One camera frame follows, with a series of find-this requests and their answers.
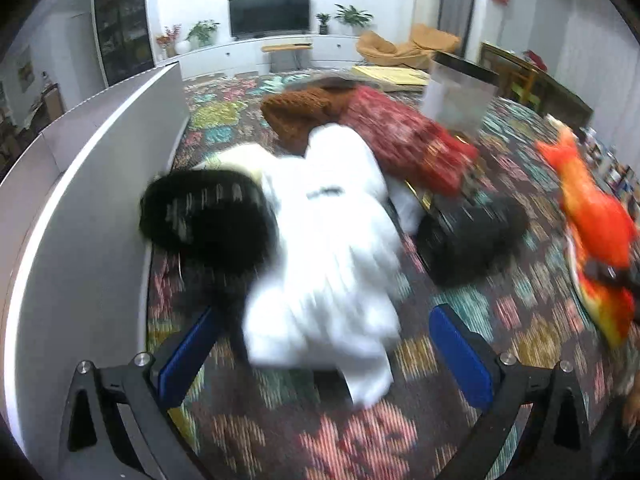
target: orange plush fish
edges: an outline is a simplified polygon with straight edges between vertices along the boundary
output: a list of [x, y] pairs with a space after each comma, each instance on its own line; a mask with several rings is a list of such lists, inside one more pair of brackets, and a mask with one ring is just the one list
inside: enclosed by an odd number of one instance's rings
[[583, 269], [591, 258], [627, 269], [631, 243], [636, 238], [634, 222], [615, 197], [596, 186], [569, 127], [560, 126], [557, 144], [537, 142], [536, 147], [560, 178], [568, 260], [578, 296], [609, 344], [619, 346], [634, 316], [634, 299], [626, 288], [587, 279]]

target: flower vase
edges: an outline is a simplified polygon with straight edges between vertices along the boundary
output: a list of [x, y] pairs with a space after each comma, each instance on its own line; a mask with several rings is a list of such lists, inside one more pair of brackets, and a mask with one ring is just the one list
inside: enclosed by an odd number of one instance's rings
[[189, 40], [179, 41], [175, 44], [176, 54], [181, 56], [191, 51], [191, 42]]

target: framed picture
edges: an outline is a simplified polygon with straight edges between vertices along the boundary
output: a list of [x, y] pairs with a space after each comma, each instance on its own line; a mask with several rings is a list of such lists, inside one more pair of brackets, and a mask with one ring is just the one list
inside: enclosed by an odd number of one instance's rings
[[22, 93], [27, 91], [27, 88], [31, 86], [34, 79], [33, 64], [31, 63], [31, 47], [28, 46], [22, 51], [20, 57], [18, 57], [18, 80], [20, 81]]

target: blue gripper pad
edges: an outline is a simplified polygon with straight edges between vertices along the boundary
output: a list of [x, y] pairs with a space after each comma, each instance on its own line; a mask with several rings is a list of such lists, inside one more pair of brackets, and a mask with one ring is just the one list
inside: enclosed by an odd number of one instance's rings
[[480, 410], [488, 409], [494, 400], [492, 372], [499, 374], [497, 365], [486, 362], [491, 354], [495, 357], [489, 344], [471, 332], [448, 304], [435, 307], [429, 314], [429, 334], [466, 402]]
[[222, 331], [220, 311], [205, 310], [158, 375], [160, 406], [166, 410], [180, 406]]

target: wooden table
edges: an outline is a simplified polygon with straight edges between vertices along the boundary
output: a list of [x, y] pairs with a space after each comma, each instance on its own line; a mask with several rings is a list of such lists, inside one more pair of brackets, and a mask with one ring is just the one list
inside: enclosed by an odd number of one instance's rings
[[[492, 62], [492, 58], [494, 61], [495, 59], [503, 59], [507, 62], [505, 64], [511, 67], [499, 66], [498, 63]], [[502, 97], [510, 95], [514, 68], [524, 80], [524, 92], [520, 96], [520, 104], [527, 105], [534, 86], [540, 88], [540, 109], [538, 110], [540, 116], [551, 114], [570, 126], [575, 132], [580, 127], [586, 126], [591, 119], [593, 110], [582, 99], [562, 86], [548, 73], [511, 52], [490, 43], [483, 43], [480, 49], [479, 64], [500, 75], [500, 95]]]
[[263, 52], [269, 53], [269, 70], [273, 68], [273, 53], [274, 52], [282, 52], [282, 51], [291, 51], [293, 53], [293, 59], [296, 63], [296, 68], [300, 70], [302, 66], [300, 65], [300, 58], [298, 57], [298, 53], [300, 50], [311, 50], [313, 46], [310, 43], [284, 43], [280, 45], [265, 45], [262, 47]]

